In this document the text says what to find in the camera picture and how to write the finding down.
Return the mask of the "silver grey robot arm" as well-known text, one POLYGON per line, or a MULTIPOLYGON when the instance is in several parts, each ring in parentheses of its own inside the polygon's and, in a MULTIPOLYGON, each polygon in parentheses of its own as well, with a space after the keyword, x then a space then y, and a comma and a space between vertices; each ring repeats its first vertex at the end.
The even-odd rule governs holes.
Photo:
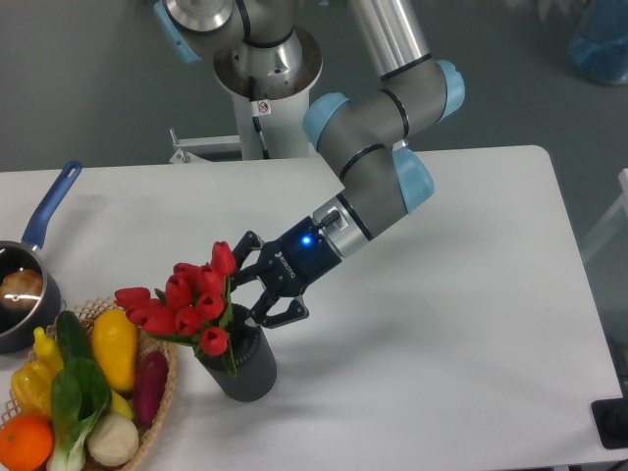
POLYGON ((368 99, 311 100, 322 70, 315 38, 289 1, 159 1, 154 11, 180 58, 212 64, 231 95, 245 160, 321 155, 342 190, 272 241, 247 233, 233 285, 263 292, 237 319, 276 328, 305 318, 306 288, 425 202, 433 180, 406 139, 456 111, 465 86, 435 60, 407 1, 350 5, 381 80, 368 99))

